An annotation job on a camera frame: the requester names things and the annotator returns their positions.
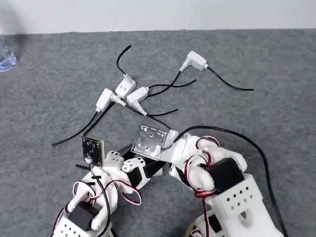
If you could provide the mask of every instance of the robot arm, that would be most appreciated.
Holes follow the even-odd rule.
[[[116,236],[111,223],[106,231],[100,235],[106,227],[108,207],[96,178],[105,189],[110,214],[117,207],[118,192],[131,204],[140,205],[142,197],[139,191],[131,185],[128,175],[121,170],[123,163],[124,158],[119,153],[110,151],[105,158],[104,166],[93,167],[82,180],[74,183],[74,197],[58,215],[54,225],[53,237]],[[139,201],[127,197],[126,194],[133,192],[138,194]]]
[[[196,219],[191,236],[283,237],[252,175],[244,173],[247,163],[241,154],[219,147],[213,137],[185,134],[160,160],[170,161],[169,174],[202,198],[204,214]]]
[[[131,204],[140,205],[138,189],[151,177],[161,175],[162,166],[168,162],[171,164],[169,174],[193,190],[196,197],[202,198],[204,214],[196,219],[192,236],[283,237],[275,228],[253,177],[244,173],[247,163],[241,154],[221,148],[210,136],[186,133],[174,143],[179,134],[176,131],[162,133],[141,127],[141,139],[134,145],[137,144],[138,152],[143,147],[147,154],[124,159],[117,152],[108,152],[100,167],[94,167],[74,184],[74,198],[58,215],[52,236],[115,237],[111,223],[105,233],[101,233],[117,207],[118,192]],[[144,132],[155,138],[155,131],[160,140],[166,139],[166,148],[161,149],[156,142],[144,139]],[[105,189],[109,205],[96,177]],[[138,194],[139,202],[125,195],[132,192]]]

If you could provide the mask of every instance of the black cable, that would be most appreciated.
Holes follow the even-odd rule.
[[[191,85],[193,84],[194,82],[196,82],[197,80],[193,80],[187,84],[184,84],[184,85],[170,85],[170,84],[156,84],[156,85],[151,85],[149,86],[149,89],[153,88],[153,87],[156,87],[156,86],[169,86],[169,87],[175,87],[175,88],[181,88],[181,87],[185,87],[185,86],[188,86],[188,85]]]
[[[159,117],[159,116],[169,115],[169,114],[172,114],[172,113],[177,112],[177,111],[178,111],[178,109],[175,109],[175,110],[171,110],[171,111],[168,111],[168,112],[162,113],[162,114],[156,114],[156,115],[147,114],[147,116],[149,116],[149,117]]]
[[[244,89],[244,88],[240,88],[240,87],[236,87],[234,85],[231,85],[227,81],[222,79],[221,76],[218,75],[213,69],[211,69],[210,67],[207,67],[207,69],[209,69],[213,74],[215,74],[223,83],[225,83],[226,85],[228,85],[229,87],[231,87],[231,88],[233,88],[235,90],[243,90],[243,91],[252,91],[252,90],[254,90],[254,89]]]
[[[125,54],[131,47],[132,47],[131,45],[129,45],[128,47],[126,47],[126,49],[124,49],[124,50],[122,51],[122,53],[119,54],[118,59],[117,59],[117,67],[118,67],[118,69],[119,69],[124,75],[126,75],[126,73],[119,67],[119,60],[120,60],[120,58],[123,56],[123,54]]]
[[[134,113],[138,114],[138,115],[144,116],[142,113],[140,113],[140,112],[138,112],[137,110],[133,109],[133,108],[130,107],[129,105],[126,105],[125,107],[128,108],[129,110],[133,111]],[[165,126],[166,128],[168,128],[169,130],[171,129],[171,127],[168,126],[166,123],[164,123],[163,121],[161,121],[161,120],[159,120],[159,119],[157,119],[157,118],[155,118],[155,117],[153,117],[153,116],[146,115],[146,117],[149,117],[150,119],[159,122],[160,124],[162,124],[163,126]]]
[[[189,127],[187,128],[186,130],[184,130],[183,132],[181,132],[174,140],[173,143],[175,143],[176,141],[178,141],[185,133],[187,133],[188,131],[191,131],[191,130],[194,130],[194,129],[212,129],[212,130],[217,130],[217,131],[221,131],[221,132],[226,132],[226,133],[230,133],[230,134],[233,134],[237,137],[240,137],[244,140],[246,140],[247,142],[249,142],[252,146],[254,146],[257,151],[259,152],[259,154],[261,155],[262,157],[262,160],[263,160],[263,164],[264,164],[264,167],[265,167],[265,172],[266,172],[266,178],[267,178],[267,185],[268,185],[268,189],[269,189],[269,193],[270,193],[270,197],[271,197],[271,201],[272,201],[272,204],[273,204],[273,207],[276,211],[276,215],[277,215],[277,218],[278,218],[278,221],[281,225],[281,228],[282,228],[282,231],[283,231],[283,234],[284,234],[284,237],[288,237],[288,234],[287,234],[287,230],[285,228],[285,225],[284,225],[284,222],[283,222],[283,219],[282,219],[282,216],[281,216],[281,213],[278,209],[278,206],[277,206],[277,201],[276,201],[276,198],[275,198],[275,195],[273,193],[273,189],[272,189],[272,184],[271,184],[271,177],[270,177],[270,171],[269,171],[269,165],[268,165],[268,160],[267,160],[267,157],[266,155],[264,154],[263,150],[254,142],[252,141],[250,138],[246,137],[245,135],[243,134],[240,134],[238,132],[235,132],[235,131],[231,131],[231,130],[228,130],[228,129],[225,129],[225,128],[221,128],[221,127],[213,127],[213,126],[204,126],[204,125],[200,125],[200,126],[193,126],[193,127]]]
[[[82,132],[92,123],[92,121],[95,119],[95,117],[97,116],[97,114],[98,114],[98,112],[95,112],[95,114],[93,115],[93,117],[92,117],[92,119],[89,121],[89,123],[88,123],[83,129],[81,129],[79,132],[77,132],[75,135],[72,135],[71,137],[69,137],[69,138],[67,138],[67,139],[65,139],[65,140],[62,140],[62,141],[60,141],[60,142],[53,143],[53,144],[51,144],[51,145],[52,145],[53,147],[54,147],[54,146],[57,146],[57,145],[59,145],[59,144],[62,144],[62,143],[64,143],[64,142],[69,141],[70,139],[73,139],[73,138],[76,137],[78,134],[82,133]]]
[[[160,95],[161,93],[164,93],[166,90],[168,90],[171,86],[174,85],[174,83],[176,83],[176,81],[177,81],[177,79],[178,79],[180,73],[181,73],[181,71],[178,72],[176,78],[175,78],[175,79],[172,81],[172,83],[171,83],[170,85],[168,85],[165,89],[163,89],[163,90],[161,90],[161,91],[159,91],[159,92],[157,92],[157,93],[151,94],[151,95],[147,96],[147,98],[148,98],[148,97],[153,97],[153,96],[156,96],[156,95]]]
[[[103,196],[104,196],[104,199],[105,199],[105,203],[106,203],[106,206],[107,206],[107,213],[108,213],[107,223],[106,223],[103,231],[97,236],[97,237],[102,237],[104,235],[104,233],[107,231],[107,229],[108,229],[108,227],[110,225],[111,211],[110,211],[110,203],[109,203],[107,194],[105,193],[105,189],[104,189],[100,179],[97,178],[96,180],[97,180],[97,183],[98,183],[98,185],[100,186],[100,188],[102,190],[102,193],[103,193]]]
[[[87,135],[89,131],[91,131],[95,125],[98,124],[98,122],[102,119],[102,117],[107,113],[107,111],[110,110],[110,108],[112,108],[112,106],[115,104],[115,102],[110,102],[108,107],[105,109],[105,111],[103,111],[103,113],[100,115],[100,117],[90,126],[90,128],[87,129],[86,132],[84,132],[83,136]]]
[[[159,120],[159,119],[157,119],[155,117],[152,117],[152,116],[147,116],[147,117],[151,118],[152,120],[155,120],[156,122],[159,122],[160,124],[162,124],[163,126],[168,128],[169,130],[171,129],[171,127],[168,124],[164,123],[163,121],[161,121],[161,120]]]

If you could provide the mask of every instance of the white wall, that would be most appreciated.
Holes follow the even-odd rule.
[[[316,28],[316,0],[0,0],[0,33]]]

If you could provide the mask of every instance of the white connector plug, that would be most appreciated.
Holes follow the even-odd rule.
[[[118,87],[115,89],[115,94],[125,99],[136,87],[136,82],[127,74],[124,74],[124,79],[120,82]]]
[[[208,64],[205,58],[201,57],[199,54],[195,53],[194,51],[191,51],[188,54],[187,59],[182,64],[180,71],[183,72],[188,66],[193,66],[196,69],[202,71],[208,67]]]
[[[108,107],[109,103],[113,101],[115,103],[118,103],[122,106],[125,106],[126,103],[121,100],[117,95],[113,93],[113,91],[105,88],[99,97],[97,104],[96,104],[96,111],[97,112],[103,112]]]
[[[148,96],[148,87],[141,87],[135,90],[133,93],[128,95],[127,103],[136,109],[138,112],[142,113],[142,115],[146,116],[147,112],[143,109],[143,107],[139,104],[142,100],[144,100]]]

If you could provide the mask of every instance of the metal plate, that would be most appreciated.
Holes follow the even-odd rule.
[[[141,124],[138,128],[132,151],[144,157],[159,160],[167,132]]]

